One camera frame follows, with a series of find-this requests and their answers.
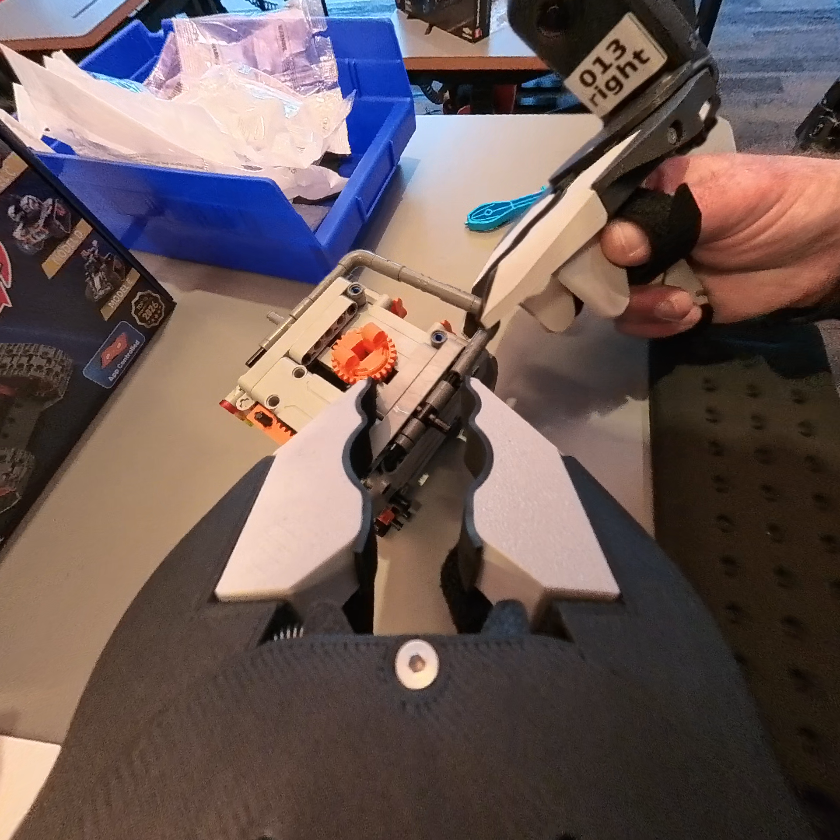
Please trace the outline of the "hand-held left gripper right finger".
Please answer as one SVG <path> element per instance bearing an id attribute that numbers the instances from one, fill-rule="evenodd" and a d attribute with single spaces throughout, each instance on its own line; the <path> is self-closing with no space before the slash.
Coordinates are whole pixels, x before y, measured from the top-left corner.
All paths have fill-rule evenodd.
<path id="1" fill-rule="evenodd" d="M 490 604 L 618 602 L 621 591 L 561 452 L 480 381 L 465 383 L 459 578 Z"/>

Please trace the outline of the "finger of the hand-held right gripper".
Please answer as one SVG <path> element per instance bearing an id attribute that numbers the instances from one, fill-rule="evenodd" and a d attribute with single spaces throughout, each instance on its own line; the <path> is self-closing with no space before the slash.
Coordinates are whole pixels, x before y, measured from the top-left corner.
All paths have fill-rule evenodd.
<path id="1" fill-rule="evenodd" d="M 494 249 L 472 293 L 472 329 L 494 329 L 515 310 L 546 329 L 567 329 L 577 303 L 601 313 L 601 197 L 598 171 L 583 171 L 546 194 Z"/>

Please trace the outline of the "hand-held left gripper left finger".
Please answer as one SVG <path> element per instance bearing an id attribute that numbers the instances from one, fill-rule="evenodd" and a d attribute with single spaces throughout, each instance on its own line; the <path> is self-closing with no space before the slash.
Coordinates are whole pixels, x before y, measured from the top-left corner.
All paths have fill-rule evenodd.
<path id="1" fill-rule="evenodd" d="M 274 454 L 216 587 L 221 602 L 318 602 L 371 634 L 377 547 L 372 467 L 375 384 L 356 384 Z"/>

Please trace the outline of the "teal plastic tool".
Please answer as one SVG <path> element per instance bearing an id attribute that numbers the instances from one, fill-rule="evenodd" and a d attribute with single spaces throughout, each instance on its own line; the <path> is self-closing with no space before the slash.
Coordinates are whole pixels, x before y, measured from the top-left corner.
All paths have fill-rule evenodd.
<path id="1" fill-rule="evenodd" d="M 474 233 L 488 233 L 503 228 L 518 220 L 549 191 L 547 186 L 543 186 L 537 192 L 525 196 L 477 205 L 467 214 L 465 226 Z"/>

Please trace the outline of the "grey white toy robot model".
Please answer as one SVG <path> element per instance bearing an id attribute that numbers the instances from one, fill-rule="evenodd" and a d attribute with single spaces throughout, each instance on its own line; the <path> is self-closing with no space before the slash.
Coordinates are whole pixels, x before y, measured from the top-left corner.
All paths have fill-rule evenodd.
<path id="1" fill-rule="evenodd" d="M 345 276 L 340 276 L 335 267 L 287 317 L 270 313 L 269 319 L 276 328 L 258 350 L 265 347 L 266 340 L 285 332 L 291 321 L 340 277 Z M 354 278 L 354 272 L 345 278 L 351 282 L 347 291 L 356 298 L 359 307 L 336 334 L 324 335 L 323 348 L 314 346 L 312 357 L 306 362 L 294 361 L 290 353 L 275 360 L 260 360 L 246 369 L 220 402 L 224 410 L 261 429 L 278 445 L 289 442 L 352 385 L 368 380 L 376 390 L 376 420 L 372 431 L 442 344 L 451 337 L 463 342 L 469 339 L 444 319 L 420 329 L 406 319 L 400 298 L 365 286 Z M 448 432 L 428 430 L 393 472 L 383 472 L 372 465 L 363 483 L 374 500 L 374 528 L 378 536 L 402 529 L 419 511 L 415 496 L 425 481 L 427 464 L 446 441 L 460 434 L 464 425 L 460 394 L 468 378 L 475 377 L 494 391 L 497 376 L 498 362 L 486 347 L 477 370 L 465 379 L 444 410 Z"/>

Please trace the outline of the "grey axle rod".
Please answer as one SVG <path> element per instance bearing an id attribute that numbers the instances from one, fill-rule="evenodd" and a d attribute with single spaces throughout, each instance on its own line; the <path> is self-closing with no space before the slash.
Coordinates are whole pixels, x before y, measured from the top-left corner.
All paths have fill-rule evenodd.
<path id="1" fill-rule="evenodd" d="M 371 431 L 373 466 L 393 472 L 428 430 L 446 434 L 445 408 L 465 379 L 475 373 L 499 325 L 479 328 L 463 342 L 451 337 L 442 344 L 394 407 Z"/>
<path id="2" fill-rule="evenodd" d="M 345 277 L 334 280 L 303 313 L 291 321 L 285 332 L 264 342 L 265 347 L 257 350 L 246 362 L 247 368 L 254 367 L 264 358 L 275 360 L 287 354 L 296 362 L 309 361 L 313 347 L 324 347 L 324 335 L 336 334 L 357 312 L 359 304 L 347 291 L 350 285 L 350 280 Z"/>

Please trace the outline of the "person's right hand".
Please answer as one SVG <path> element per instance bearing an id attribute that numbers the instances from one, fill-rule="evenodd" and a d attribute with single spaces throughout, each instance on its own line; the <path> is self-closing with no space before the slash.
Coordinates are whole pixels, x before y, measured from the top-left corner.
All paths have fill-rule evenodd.
<path id="1" fill-rule="evenodd" d="M 839 161 L 806 155 L 694 154 L 644 182 L 688 186 L 701 228 L 688 264 L 714 323 L 838 309 Z"/>

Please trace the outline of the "wooden background desk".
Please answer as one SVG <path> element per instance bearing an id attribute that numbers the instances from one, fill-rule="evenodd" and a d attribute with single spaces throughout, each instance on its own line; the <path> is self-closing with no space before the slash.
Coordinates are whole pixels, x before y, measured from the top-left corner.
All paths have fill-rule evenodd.
<path id="1" fill-rule="evenodd" d="M 501 84 L 544 76 L 550 69 L 516 36 L 509 25 L 476 43 L 409 18 L 391 15 L 403 62 L 412 84 L 424 80 L 456 84 Z"/>

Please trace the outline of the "black perforated pad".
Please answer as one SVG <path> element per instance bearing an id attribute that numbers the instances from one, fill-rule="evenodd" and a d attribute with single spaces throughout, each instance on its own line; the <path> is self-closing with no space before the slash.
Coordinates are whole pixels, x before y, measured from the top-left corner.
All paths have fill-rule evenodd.
<path id="1" fill-rule="evenodd" d="M 834 324 L 652 343 L 656 537 L 716 617 L 815 831 L 838 838 L 839 405 Z"/>

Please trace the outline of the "black toy kit box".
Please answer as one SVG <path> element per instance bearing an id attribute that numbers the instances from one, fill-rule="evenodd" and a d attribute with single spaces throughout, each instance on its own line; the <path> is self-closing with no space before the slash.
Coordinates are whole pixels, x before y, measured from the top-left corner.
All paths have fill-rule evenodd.
<path id="1" fill-rule="evenodd" d="M 490 34 L 491 1 L 395 1 L 410 19 L 477 43 Z"/>

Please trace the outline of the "blue robot kit box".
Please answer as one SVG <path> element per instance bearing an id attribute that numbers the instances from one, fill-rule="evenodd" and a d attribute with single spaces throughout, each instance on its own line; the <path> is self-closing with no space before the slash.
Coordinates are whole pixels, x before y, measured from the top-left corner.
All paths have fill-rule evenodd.
<path id="1" fill-rule="evenodd" d="M 1 154 L 5 544 L 175 303 L 7 112 Z"/>

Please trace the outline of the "blue storage bin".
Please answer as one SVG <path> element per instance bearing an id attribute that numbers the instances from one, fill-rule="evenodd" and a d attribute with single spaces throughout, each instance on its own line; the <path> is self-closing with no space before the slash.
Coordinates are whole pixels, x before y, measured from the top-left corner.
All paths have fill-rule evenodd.
<path id="1" fill-rule="evenodd" d="M 327 36 L 355 98 L 349 180 L 317 229 L 265 178 L 91 160 L 62 143 L 39 158 L 129 249 L 318 283 L 368 228 L 416 127 L 391 19 L 331 15 Z"/>

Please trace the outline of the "clear plastic bags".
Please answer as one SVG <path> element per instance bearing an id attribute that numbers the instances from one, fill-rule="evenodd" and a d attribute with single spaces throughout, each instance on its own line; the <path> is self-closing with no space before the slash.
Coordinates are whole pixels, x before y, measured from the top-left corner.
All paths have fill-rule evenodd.
<path id="1" fill-rule="evenodd" d="M 351 153 L 325 17 L 308 2 L 263 14 L 176 18 L 142 81 L 81 69 L 64 52 L 43 64 L 8 47 L 17 121 L 34 151 L 45 139 L 93 160 L 265 177 L 317 203 L 348 179 L 324 164 Z"/>

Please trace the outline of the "grey background table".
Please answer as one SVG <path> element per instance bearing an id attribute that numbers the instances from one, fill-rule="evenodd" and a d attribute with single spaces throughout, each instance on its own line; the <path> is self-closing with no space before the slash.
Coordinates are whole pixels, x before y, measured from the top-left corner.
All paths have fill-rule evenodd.
<path id="1" fill-rule="evenodd" d="M 2 1 L 1 41 L 17 51 L 90 48 L 147 1 Z"/>

